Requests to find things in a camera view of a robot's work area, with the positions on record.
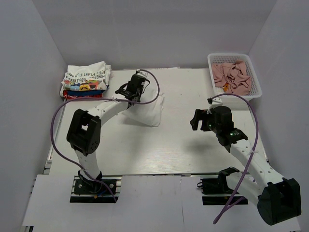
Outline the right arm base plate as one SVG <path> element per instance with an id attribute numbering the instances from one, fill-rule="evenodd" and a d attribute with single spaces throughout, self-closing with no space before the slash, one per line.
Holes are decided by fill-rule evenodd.
<path id="1" fill-rule="evenodd" d="M 225 205 L 233 190 L 227 186 L 226 177 L 239 173 L 234 167 L 221 170 L 214 178 L 204 177 L 197 183 L 201 189 L 203 205 Z"/>

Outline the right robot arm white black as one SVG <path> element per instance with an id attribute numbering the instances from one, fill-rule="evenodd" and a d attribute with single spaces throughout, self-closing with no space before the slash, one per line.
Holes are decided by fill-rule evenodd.
<path id="1" fill-rule="evenodd" d="M 285 178 L 259 155 L 256 144 L 251 144 L 247 135 L 234 126 L 231 109 L 223 105 L 221 95 L 208 98 L 208 103 L 208 109 L 195 111 L 190 121 L 192 129 L 214 132 L 218 143 L 244 166 L 243 172 L 229 167 L 218 173 L 215 182 L 202 180 L 197 184 L 205 194 L 216 191 L 231 194 L 214 223 L 243 199 L 256 206 L 268 225 L 301 215 L 299 183 L 293 178 Z"/>

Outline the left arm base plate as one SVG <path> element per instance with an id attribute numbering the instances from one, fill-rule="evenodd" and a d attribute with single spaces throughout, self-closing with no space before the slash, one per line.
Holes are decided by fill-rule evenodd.
<path id="1" fill-rule="evenodd" d="M 104 176 L 102 182 L 109 186 L 116 200 L 118 200 L 121 190 L 121 177 Z M 75 176 L 70 203 L 116 203 L 116 201 L 104 185 L 96 183 L 92 187 Z"/>

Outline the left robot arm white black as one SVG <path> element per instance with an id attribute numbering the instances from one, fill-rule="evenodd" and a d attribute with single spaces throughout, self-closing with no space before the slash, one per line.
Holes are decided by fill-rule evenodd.
<path id="1" fill-rule="evenodd" d="M 140 102 L 145 83 L 149 82 L 146 75 L 136 71 L 130 81 L 115 91 L 111 101 L 104 101 L 90 110 L 78 109 L 74 112 L 67 141 L 78 157 L 80 176 L 87 179 L 85 187 L 90 192 L 96 193 L 102 187 L 102 172 L 96 158 L 101 127 L 118 113 L 133 106 L 134 102 Z"/>

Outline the plain white t-shirt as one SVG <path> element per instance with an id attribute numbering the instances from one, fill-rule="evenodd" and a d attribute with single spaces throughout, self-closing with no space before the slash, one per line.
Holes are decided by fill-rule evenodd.
<path id="1" fill-rule="evenodd" d="M 161 114 L 163 111 L 164 93 L 160 93 L 158 98 L 146 105 L 135 104 L 122 114 L 136 122 L 142 123 L 151 127 L 158 127 L 161 122 Z"/>

